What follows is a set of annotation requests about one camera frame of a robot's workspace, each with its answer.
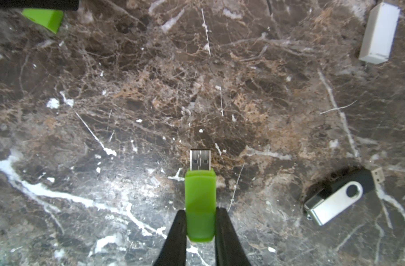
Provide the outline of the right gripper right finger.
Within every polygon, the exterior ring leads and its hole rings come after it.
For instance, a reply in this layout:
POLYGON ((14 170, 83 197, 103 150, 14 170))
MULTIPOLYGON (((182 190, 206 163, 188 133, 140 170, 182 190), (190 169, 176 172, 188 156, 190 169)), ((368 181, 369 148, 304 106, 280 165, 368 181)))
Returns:
POLYGON ((216 208, 215 255, 217 266, 250 266, 230 216, 225 208, 216 208))

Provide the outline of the green usb drive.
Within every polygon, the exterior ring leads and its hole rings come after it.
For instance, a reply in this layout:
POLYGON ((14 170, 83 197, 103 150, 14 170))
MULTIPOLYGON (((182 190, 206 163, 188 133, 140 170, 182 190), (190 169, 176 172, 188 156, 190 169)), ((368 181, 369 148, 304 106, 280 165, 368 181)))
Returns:
POLYGON ((186 230, 192 242, 210 242, 215 236, 216 182, 211 151, 192 149, 184 179, 186 230))

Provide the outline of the white usb drive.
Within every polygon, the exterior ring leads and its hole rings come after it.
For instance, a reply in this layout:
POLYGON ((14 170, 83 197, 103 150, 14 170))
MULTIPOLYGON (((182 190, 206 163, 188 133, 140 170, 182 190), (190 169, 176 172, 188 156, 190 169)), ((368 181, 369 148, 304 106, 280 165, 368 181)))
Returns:
POLYGON ((389 60, 400 11, 398 6, 387 2, 380 2, 370 11, 359 60, 372 64, 389 60))

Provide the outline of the green usb cap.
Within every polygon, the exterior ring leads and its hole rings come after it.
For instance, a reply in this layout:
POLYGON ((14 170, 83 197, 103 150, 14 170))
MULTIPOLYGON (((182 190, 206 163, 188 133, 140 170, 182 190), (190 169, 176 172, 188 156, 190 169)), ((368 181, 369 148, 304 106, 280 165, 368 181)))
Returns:
POLYGON ((32 22, 45 27, 50 32, 57 34, 64 17, 64 12, 61 10, 25 8, 22 11, 22 15, 32 22))

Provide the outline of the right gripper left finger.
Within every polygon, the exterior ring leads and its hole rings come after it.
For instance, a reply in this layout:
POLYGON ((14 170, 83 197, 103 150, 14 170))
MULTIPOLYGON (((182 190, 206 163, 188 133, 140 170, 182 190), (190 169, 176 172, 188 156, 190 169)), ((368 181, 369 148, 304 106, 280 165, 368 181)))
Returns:
POLYGON ((184 210, 176 213, 165 243, 154 266, 185 266, 187 245, 187 222, 184 210))

